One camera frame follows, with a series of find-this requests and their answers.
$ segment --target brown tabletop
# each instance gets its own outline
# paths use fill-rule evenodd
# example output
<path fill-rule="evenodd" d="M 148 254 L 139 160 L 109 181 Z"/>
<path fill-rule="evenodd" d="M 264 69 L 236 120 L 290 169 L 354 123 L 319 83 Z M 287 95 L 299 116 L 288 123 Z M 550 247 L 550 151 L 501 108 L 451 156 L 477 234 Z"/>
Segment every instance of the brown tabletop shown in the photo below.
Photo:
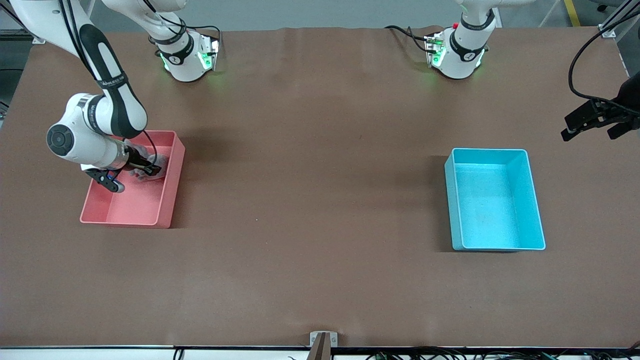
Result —
<path fill-rule="evenodd" d="M 229 33 L 225 72 L 194 83 L 146 34 L 109 34 L 149 129 L 187 149 L 169 230 L 80 224 L 90 179 L 44 135 L 97 87 L 34 47 L 0 131 L 0 345 L 296 345 L 318 329 L 349 346 L 630 345 L 640 140 L 560 137 L 595 31 L 498 29 L 462 81 L 389 30 Z M 615 96 L 615 42 L 575 78 Z M 545 251 L 452 251 L 453 147 L 529 151 Z"/>

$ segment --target light blue plastic tray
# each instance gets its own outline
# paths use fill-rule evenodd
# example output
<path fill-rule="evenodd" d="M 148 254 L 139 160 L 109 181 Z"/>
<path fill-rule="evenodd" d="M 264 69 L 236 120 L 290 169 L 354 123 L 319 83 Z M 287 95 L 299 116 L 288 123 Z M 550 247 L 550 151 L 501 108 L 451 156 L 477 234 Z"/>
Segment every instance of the light blue plastic tray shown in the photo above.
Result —
<path fill-rule="evenodd" d="M 529 156 L 455 148 L 445 164 L 455 250 L 544 250 Z"/>

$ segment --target pink bin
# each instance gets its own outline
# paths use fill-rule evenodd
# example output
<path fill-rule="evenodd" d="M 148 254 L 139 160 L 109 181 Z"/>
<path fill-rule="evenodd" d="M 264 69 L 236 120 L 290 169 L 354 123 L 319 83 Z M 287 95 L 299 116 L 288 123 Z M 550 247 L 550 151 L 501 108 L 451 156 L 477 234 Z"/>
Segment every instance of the pink bin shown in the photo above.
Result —
<path fill-rule="evenodd" d="M 80 222 L 144 229 L 168 229 L 171 226 L 175 194 L 184 160 L 184 145 L 175 131 L 147 132 L 158 153 L 168 157 L 166 176 L 155 181 L 138 181 L 128 172 L 122 172 L 118 176 L 118 180 L 125 186 L 122 193 L 112 193 L 91 181 Z M 149 154 L 154 153 L 144 134 L 133 138 L 131 142 L 145 146 Z"/>

